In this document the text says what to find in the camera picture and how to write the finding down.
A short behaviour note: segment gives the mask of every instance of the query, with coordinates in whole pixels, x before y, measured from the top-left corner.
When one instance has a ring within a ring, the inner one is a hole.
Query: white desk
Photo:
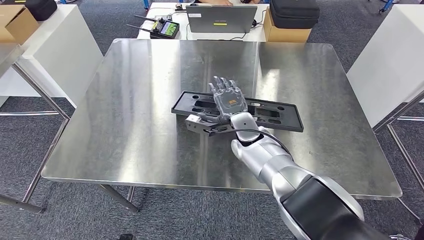
[[[155,19],[156,16],[166,16],[171,14],[175,10],[175,2],[154,2],[151,4],[151,8],[147,13],[147,18]],[[183,8],[185,9],[189,3],[182,3]],[[257,6],[256,15],[254,19],[259,23],[263,21],[265,18],[265,12],[262,14],[264,10],[267,9],[269,4],[249,4],[249,6]],[[189,19],[185,12],[176,13],[172,15],[172,20],[176,23],[179,23],[179,33],[175,39],[179,40],[230,40],[234,37],[243,37],[244,33],[193,33],[190,31]],[[153,22],[145,21],[141,27],[143,29],[152,29]],[[140,30],[137,36],[137,39],[150,39],[150,33]],[[264,27],[262,25],[257,25],[255,28],[251,29],[246,36],[244,36],[243,41],[246,42],[266,42]]]
[[[103,55],[77,5],[57,6],[49,19],[22,45],[21,67],[50,96],[64,97],[76,107]],[[0,106],[7,96],[39,97],[15,70],[0,78]]]
[[[424,90],[424,5],[396,4],[347,73],[374,127]]]

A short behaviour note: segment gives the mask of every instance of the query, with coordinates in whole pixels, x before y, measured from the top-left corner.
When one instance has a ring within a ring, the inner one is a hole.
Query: gray carpet
[[[418,1],[403,0],[404,3]],[[140,0],[78,0],[101,51],[105,53],[115,38],[135,38],[138,24],[132,14],[144,14]],[[385,14],[378,0],[318,0],[319,23],[309,42],[330,43],[347,71],[378,28]],[[71,114],[64,99],[57,102]],[[0,112],[48,110],[38,98],[11,97]],[[424,106],[413,109],[424,116]],[[57,116],[0,117],[0,191],[22,198],[35,170],[60,125]],[[401,122],[396,131],[424,173],[423,123]],[[403,190],[402,199],[424,218],[424,192],[411,177],[401,152],[387,129],[378,141]],[[122,194],[127,187],[117,186]],[[293,239],[280,220],[271,195],[182,189],[143,188],[135,190],[131,213],[90,184],[50,182],[42,179],[31,202],[46,208],[32,214],[10,206],[0,206],[0,239],[75,240],[118,239],[133,233],[137,239]],[[397,200],[360,200],[365,220],[385,234],[402,233],[413,238],[419,223]]]

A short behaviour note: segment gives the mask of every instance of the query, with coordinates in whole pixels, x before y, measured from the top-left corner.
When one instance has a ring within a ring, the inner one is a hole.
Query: black carrying case
[[[58,9],[55,0],[5,0],[5,5],[23,5],[36,21],[45,21]]]
[[[279,29],[311,29],[320,17],[316,0],[271,0],[269,11]]]

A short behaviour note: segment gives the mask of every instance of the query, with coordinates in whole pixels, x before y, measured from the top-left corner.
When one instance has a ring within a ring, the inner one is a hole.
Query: laptop
[[[186,6],[192,33],[247,34],[257,6]]]

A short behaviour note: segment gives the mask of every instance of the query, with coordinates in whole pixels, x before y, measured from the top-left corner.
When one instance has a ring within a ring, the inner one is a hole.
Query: controller screen
[[[177,30],[177,24],[167,21],[160,31],[161,34],[172,37]]]

